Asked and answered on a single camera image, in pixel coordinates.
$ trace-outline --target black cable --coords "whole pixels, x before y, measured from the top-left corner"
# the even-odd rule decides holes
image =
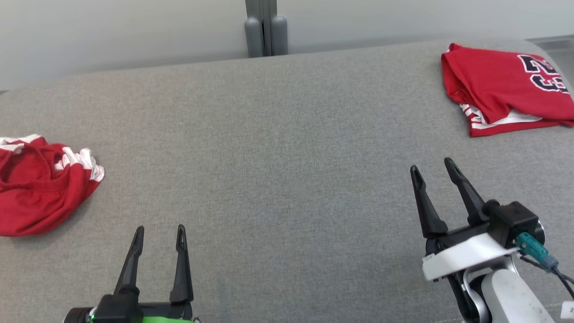
[[[538,267],[538,268],[540,268],[540,269],[542,269],[542,270],[544,269],[540,264],[538,264],[538,263],[535,262],[534,260],[530,260],[530,259],[528,259],[528,258],[526,258],[526,257],[524,257],[524,256],[521,256],[521,257],[520,257],[520,260],[523,260],[524,262],[527,262],[527,263],[529,263],[529,264],[531,264],[531,265],[533,265],[533,266],[535,266],[535,267]],[[562,274],[562,273],[560,273],[560,274],[564,277],[564,279],[566,279],[567,281],[569,281],[569,282],[571,282],[572,284],[574,284],[574,279],[572,279],[570,276],[564,275],[564,274]]]
[[[558,267],[552,268],[552,272],[556,276],[558,276],[558,278],[560,278],[560,281],[562,282],[562,284],[564,284],[564,287],[566,287],[566,289],[570,293],[570,296],[572,297],[572,299],[574,299],[574,290],[572,290],[572,287],[570,287],[570,285],[568,284],[568,282],[566,281],[566,279],[564,278],[562,273],[558,270]]]

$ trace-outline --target red jersey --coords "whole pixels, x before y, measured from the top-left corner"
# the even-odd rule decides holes
[[[470,122],[470,136],[574,125],[574,101],[541,56],[451,44],[441,58],[448,96]]]
[[[104,177],[87,148],[37,134],[0,137],[0,236],[43,234],[64,222]]]

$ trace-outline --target couch cushion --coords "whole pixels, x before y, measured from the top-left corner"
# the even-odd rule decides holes
[[[537,213],[574,272],[574,130],[469,138],[442,84],[451,41],[545,56],[525,41],[452,39],[101,72],[3,94],[1,135],[90,147],[106,177],[53,232],[0,239],[2,321],[59,322],[97,305],[138,225],[140,300],[167,301],[182,223],[202,321],[457,322],[448,283],[421,271],[409,177],[418,165],[443,219],[464,225],[446,156],[484,199]],[[557,319],[567,293],[528,266],[518,264]]]

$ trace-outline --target jersey number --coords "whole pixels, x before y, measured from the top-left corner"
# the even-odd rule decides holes
[[[522,60],[524,71],[533,73],[530,77],[530,81],[536,87],[543,91],[568,93],[568,89],[566,89],[562,77],[547,61],[536,59],[530,55],[518,55],[518,57]]]

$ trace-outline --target cable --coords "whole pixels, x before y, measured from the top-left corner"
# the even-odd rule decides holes
[[[566,281],[564,275],[558,270],[558,260],[548,253],[548,249],[544,248],[544,246],[538,240],[529,235],[527,232],[522,232],[516,237],[516,246],[520,248],[523,254],[533,257],[538,263],[535,264],[534,262],[531,262],[529,259],[524,257],[521,257],[520,259],[527,263],[533,264],[538,268],[542,268],[546,272],[551,272],[558,276],[562,284],[564,284],[564,287],[566,287],[570,293],[572,299],[574,299],[574,291],[568,284],[568,281]]]
[[[530,259],[528,259],[528,258],[526,258],[526,257],[524,257],[524,256],[521,256],[521,257],[520,257],[520,260],[522,260],[522,261],[524,261],[524,262],[526,262],[526,263],[529,263],[529,264],[531,264],[531,265],[533,265],[533,266],[535,266],[535,267],[537,267],[537,268],[540,268],[540,269],[542,269],[542,270],[544,269],[541,265],[539,265],[539,264],[538,264],[537,262],[535,262],[534,260],[530,260]],[[574,284],[574,279],[572,279],[572,277],[570,277],[570,276],[568,276],[568,275],[565,275],[565,274],[562,274],[562,276],[564,277],[564,279],[566,279],[567,281],[569,281],[569,282],[571,282],[572,284]]]
[[[570,287],[570,285],[568,284],[568,282],[566,281],[566,279],[564,279],[564,276],[562,275],[562,273],[558,270],[558,267],[554,267],[552,268],[552,272],[558,276],[558,278],[560,278],[560,281],[562,282],[562,284],[564,284],[564,287],[566,287],[566,289],[568,290],[568,292],[570,293],[570,296],[572,297],[572,299],[574,299],[574,290],[572,290],[572,288]]]

